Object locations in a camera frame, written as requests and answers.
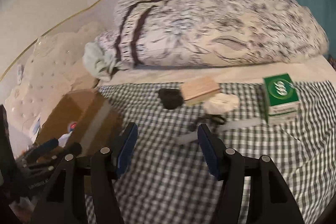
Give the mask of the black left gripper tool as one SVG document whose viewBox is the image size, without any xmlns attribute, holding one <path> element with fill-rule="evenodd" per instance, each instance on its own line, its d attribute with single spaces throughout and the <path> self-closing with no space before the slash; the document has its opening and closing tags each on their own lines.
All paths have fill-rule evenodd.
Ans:
<svg viewBox="0 0 336 224">
<path fill-rule="evenodd" d="M 15 159 L 9 139 L 6 109 L 1 105 L 1 197 L 12 203 L 18 202 L 21 197 L 36 196 L 65 155 L 81 154 L 79 143 L 73 143 L 66 149 L 58 148 L 58 139 L 50 139 L 31 147 Z"/>
</svg>

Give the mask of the brown cardboard box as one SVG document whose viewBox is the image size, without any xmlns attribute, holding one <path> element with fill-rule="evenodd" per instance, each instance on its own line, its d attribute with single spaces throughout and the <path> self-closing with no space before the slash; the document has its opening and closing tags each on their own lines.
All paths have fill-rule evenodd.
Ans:
<svg viewBox="0 0 336 224">
<path fill-rule="evenodd" d="M 66 147 L 80 143 L 83 156 L 91 156 L 109 146 L 122 130 L 123 116 L 97 89 L 84 89 L 65 94 L 42 125 L 37 144 L 59 139 L 74 130 Z"/>
</svg>

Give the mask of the green white medicine box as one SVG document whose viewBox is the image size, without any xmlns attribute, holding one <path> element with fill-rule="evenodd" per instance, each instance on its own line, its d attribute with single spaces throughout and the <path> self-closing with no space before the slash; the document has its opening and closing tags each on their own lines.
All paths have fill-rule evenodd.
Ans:
<svg viewBox="0 0 336 224">
<path fill-rule="evenodd" d="M 265 120 L 268 125 L 295 120 L 299 111 L 299 98 L 288 73 L 264 77 L 262 82 Z"/>
</svg>

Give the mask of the white scrunchie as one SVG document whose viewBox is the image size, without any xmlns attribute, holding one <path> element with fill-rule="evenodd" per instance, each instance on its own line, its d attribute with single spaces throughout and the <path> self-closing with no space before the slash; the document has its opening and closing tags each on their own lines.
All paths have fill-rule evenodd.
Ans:
<svg viewBox="0 0 336 224">
<path fill-rule="evenodd" d="M 205 113 L 210 115 L 224 115 L 239 107 L 240 100 L 234 94 L 218 93 L 203 104 Z"/>
</svg>

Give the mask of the white power strip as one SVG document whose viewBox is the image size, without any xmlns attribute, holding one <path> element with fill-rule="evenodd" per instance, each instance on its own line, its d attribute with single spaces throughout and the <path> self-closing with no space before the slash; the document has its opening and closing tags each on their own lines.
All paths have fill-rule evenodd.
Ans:
<svg viewBox="0 0 336 224">
<path fill-rule="evenodd" d="M 22 64 L 18 64 L 17 66 L 17 85 L 22 83 L 24 68 Z"/>
</svg>

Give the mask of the beige wooden box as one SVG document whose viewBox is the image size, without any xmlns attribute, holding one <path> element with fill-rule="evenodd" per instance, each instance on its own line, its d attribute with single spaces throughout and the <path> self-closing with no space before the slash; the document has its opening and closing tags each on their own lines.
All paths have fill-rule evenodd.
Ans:
<svg viewBox="0 0 336 224">
<path fill-rule="evenodd" d="M 180 84 L 180 91 L 187 106 L 203 102 L 221 90 L 220 85 L 212 77 L 199 77 Z"/>
</svg>

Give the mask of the cream tufted headboard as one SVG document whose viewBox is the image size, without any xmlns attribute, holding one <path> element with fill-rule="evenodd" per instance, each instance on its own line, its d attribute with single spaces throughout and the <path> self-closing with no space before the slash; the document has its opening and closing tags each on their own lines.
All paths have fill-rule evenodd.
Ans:
<svg viewBox="0 0 336 224">
<path fill-rule="evenodd" d="M 44 124 L 64 94 L 91 89 L 97 80 L 84 68 L 86 43 L 104 31 L 90 22 L 78 32 L 62 32 L 38 39 L 23 71 L 20 85 L 5 100 L 9 124 L 28 137 L 37 122 Z"/>
</svg>

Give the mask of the small black cube device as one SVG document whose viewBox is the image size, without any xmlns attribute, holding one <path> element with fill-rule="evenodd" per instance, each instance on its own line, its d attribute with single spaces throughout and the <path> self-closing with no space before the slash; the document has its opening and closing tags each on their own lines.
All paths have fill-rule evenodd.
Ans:
<svg viewBox="0 0 336 224">
<path fill-rule="evenodd" d="M 162 88 L 158 91 L 159 99 L 167 110 L 174 110 L 183 105 L 183 97 L 179 89 Z"/>
</svg>

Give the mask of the pale green towel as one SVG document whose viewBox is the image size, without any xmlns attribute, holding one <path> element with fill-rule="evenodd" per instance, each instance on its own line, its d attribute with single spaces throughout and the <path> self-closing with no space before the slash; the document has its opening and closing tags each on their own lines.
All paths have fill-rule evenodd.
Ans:
<svg viewBox="0 0 336 224">
<path fill-rule="evenodd" d="M 83 65 L 94 78 L 105 82 L 110 81 L 116 64 L 118 62 L 114 52 L 104 51 L 95 42 L 85 45 Z"/>
</svg>

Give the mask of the floral patterned duvet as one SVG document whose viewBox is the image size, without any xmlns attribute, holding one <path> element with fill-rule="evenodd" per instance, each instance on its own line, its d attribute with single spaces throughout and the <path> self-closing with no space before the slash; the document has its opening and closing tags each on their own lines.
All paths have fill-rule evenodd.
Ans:
<svg viewBox="0 0 336 224">
<path fill-rule="evenodd" d="M 296 0 L 118 0 L 113 18 L 94 42 L 120 70 L 300 63 L 329 47 Z"/>
</svg>

